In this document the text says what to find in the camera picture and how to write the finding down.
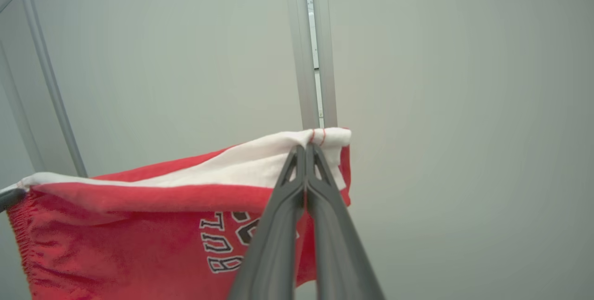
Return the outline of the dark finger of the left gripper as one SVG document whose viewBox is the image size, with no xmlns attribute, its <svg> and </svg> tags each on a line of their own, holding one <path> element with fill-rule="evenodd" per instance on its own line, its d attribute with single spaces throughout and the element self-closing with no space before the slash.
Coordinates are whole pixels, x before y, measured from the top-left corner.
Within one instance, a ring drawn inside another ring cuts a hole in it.
<svg viewBox="0 0 594 300">
<path fill-rule="evenodd" d="M 5 212 L 19 204 L 27 196 L 27 191 L 21 188 L 10 189 L 0 195 L 0 211 Z"/>
</svg>

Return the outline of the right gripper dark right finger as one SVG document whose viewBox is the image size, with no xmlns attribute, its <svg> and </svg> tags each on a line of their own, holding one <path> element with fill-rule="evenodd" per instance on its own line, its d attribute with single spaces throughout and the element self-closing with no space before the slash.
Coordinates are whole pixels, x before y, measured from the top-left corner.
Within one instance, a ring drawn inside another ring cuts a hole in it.
<svg viewBox="0 0 594 300">
<path fill-rule="evenodd" d="M 306 205 L 314 220 L 319 300 L 383 300 L 324 152 L 306 146 Z"/>
</svg>

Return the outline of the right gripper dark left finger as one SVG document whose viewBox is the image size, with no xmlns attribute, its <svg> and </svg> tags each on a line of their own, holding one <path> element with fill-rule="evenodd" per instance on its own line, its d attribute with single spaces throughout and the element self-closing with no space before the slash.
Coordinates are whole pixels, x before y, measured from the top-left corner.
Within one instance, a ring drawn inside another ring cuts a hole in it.
<svg viewBox="0 0 594 300">
<path fill-rule="evenodd" d="M 304 199 L 305 148 L 295 146 L 259 220 L 229 300 L 294 299 L 297 222 Z"/>
</svg>

